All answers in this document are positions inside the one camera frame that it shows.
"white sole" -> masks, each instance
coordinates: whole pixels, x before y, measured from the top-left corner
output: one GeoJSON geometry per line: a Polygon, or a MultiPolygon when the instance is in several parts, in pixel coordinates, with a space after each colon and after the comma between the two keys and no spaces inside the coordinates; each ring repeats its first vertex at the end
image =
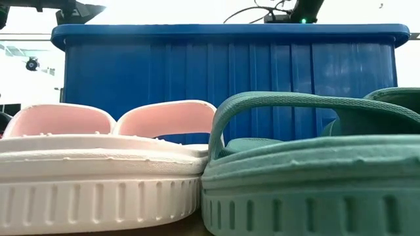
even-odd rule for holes
{"type": "Polygon", "coordinates": [[[0,235],[158,226],[200,205],[199,176],[79,176],[0,184],[0,235]]]}
{"type": "Polygon", "coordinates": [[[2,140],[0,149],[0,235],[158,226],[200,205],[204,146],[61,136],[2,140]]]}

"security camera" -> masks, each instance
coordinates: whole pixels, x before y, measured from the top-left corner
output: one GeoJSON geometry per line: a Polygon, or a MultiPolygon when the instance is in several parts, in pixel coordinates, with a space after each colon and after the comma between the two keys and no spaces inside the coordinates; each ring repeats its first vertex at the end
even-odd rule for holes
{"type": "Polygon", "coordinates": [[[30,57],[28,62],[26,62],[26,69],[28,71],[37,71],[37,68],[39,67],[38,58],[36,57],[30,57]]]}

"shoe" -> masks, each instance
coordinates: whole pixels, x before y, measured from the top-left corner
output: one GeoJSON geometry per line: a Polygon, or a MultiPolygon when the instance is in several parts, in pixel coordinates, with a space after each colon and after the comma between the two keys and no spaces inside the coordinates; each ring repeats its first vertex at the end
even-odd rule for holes
{"type": "Polygon", "coordinates": [[[207,144],[164,134],[211,131],[215,107],[186,100],[142,106],[118,122],[72,104],[23,109],[0,140],[0,235],[158,226],[200,203],[207,144]]]}
{"type": "Polygon", "coordinates": [[[227,235],[420,235],[420,115],[357,98],[244,92],[217,109],[201,177],[206,228],[227,235]],[[281,142],[220,137],[241,111],[334,109],[342,136],[281,142]]]}

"pink slipper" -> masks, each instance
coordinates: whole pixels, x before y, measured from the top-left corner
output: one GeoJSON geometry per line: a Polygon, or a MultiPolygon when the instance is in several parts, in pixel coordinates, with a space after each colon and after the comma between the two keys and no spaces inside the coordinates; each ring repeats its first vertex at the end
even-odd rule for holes
{"type": "Polygon", "coordinates": [[[158,226],[199,207],[207,144],[154,137],[211,132],[216,108],[142,106],[118,122],[72,104],[17,113],[0,140],[0,235],[158,226]]]}

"black device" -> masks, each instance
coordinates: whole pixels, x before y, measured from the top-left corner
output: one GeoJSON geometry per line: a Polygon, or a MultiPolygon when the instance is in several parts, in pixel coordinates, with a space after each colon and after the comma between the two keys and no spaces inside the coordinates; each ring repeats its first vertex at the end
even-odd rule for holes
{"type": "Polygon", "coordinates": [[[38,58],[34,56],[29,57],[29,60],[26,62],[26,69],[28,71],[37,71],[38,67],[39,67],[38,58]]]}
{"type": "Polygon", "coordinates": [[[0,0],[0,30],[6,26],[10,7],[33,7],[37,12],[43,9],[60,9],[56,21],[61,24],[84,24],[92,20],[105,7],[79,3],[76,0],[0,0]]]}
{"type": "Polygon", "coordinates": [[[264,23],[316,23],[316,16],[323,3],[324,0],[297,0],[289,14],[268,14],[264,17],[264,23]]]}

